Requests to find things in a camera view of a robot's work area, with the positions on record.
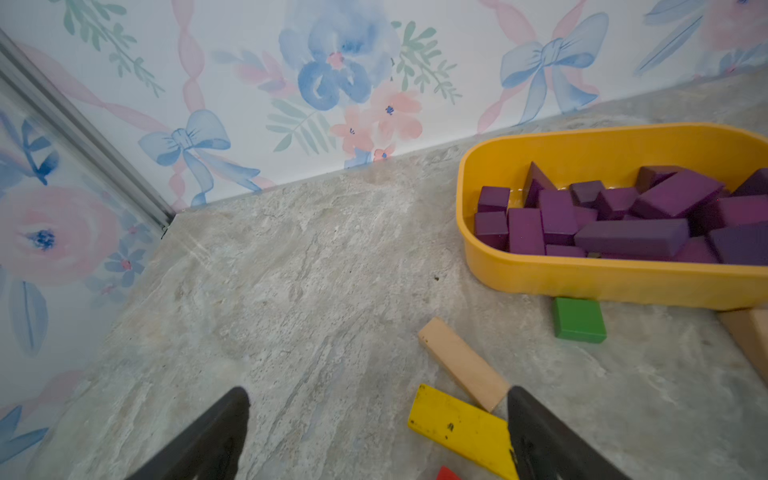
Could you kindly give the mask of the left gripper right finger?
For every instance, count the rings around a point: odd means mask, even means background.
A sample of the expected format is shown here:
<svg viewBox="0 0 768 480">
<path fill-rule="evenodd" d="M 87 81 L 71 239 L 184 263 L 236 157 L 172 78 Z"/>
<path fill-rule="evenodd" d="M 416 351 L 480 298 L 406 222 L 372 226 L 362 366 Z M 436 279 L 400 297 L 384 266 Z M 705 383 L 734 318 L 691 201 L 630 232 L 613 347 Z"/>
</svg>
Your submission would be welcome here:
<svg viewBox="0 0 768 480">
<path fill-rule="evenodd" d="M 521 479 L 625 479 L 615 465 L 521 386 L 507 394 L 512 459 Z"/>
</svg>

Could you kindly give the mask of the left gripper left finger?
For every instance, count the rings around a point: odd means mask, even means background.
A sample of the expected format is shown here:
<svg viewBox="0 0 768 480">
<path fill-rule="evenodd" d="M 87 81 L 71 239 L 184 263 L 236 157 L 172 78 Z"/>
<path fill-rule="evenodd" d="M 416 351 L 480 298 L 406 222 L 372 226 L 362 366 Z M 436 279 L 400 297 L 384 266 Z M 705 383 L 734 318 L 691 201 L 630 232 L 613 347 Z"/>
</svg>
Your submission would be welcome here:
<svg viewBox="0 0 768 480">
<path fill-rule="evenodd" d="M 233 479 L 249 421 L 246 390 L 234 387 L 130 475 L 132 479 Z"/>
</svg>

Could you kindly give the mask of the purple cube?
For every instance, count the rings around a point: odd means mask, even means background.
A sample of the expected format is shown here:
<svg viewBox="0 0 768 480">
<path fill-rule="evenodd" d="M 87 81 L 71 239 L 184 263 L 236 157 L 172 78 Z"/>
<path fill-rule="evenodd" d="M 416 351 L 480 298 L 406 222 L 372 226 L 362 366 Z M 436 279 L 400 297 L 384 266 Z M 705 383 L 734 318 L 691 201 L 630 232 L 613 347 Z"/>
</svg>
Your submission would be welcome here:
<svg viewBox="0 0 768 480">
<path fill-rule="evenodd" d="M 477 212 L 506 212 L 511 190 L 505 187 L 483 186 L 477 203 Z"/>
<path fill-rule="evenodd" d="M 506 251 L 509 228 L 505 211 L 478 212 L 474 216 L 475 237 L 485 245 Z"/>
</svg>

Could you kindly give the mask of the purple long brick top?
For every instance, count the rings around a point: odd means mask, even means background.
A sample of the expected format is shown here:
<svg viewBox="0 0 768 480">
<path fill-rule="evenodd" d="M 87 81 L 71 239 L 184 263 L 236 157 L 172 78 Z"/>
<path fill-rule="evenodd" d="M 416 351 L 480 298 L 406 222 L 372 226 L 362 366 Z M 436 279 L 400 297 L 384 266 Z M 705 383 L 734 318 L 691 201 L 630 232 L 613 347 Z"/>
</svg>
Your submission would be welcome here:
<svg viewBox="0 0 768 480">
<path fill-rule="evenodd" d="M 667 258 L 689 238 L 685 219 L 613 220 L 586 225 L 574 236 L 574 243 L 600 254 Z"/>
</svg>

